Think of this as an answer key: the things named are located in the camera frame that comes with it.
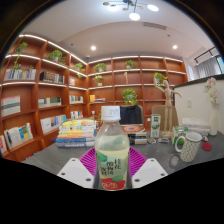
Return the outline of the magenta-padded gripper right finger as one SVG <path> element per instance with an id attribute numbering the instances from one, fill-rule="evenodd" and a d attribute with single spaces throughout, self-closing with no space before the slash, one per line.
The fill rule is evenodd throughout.
<path id="1" fill-rule="evenodd" d="M 140 188 L 167 176 L 167 172 L 155 158 L 147 159 L 134 148 L 129 150 L 128 187 Z"/>

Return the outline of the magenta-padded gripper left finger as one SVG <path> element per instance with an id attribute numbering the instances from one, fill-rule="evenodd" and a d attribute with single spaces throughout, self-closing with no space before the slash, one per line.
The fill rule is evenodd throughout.
<path id="1" fill-rule="evenodd" d="M 96 171 L 95 149 L 91 148 L 80 158 L 70 158 L 59 171 L 58 176 L 78 186 L 92 189 Z"/>

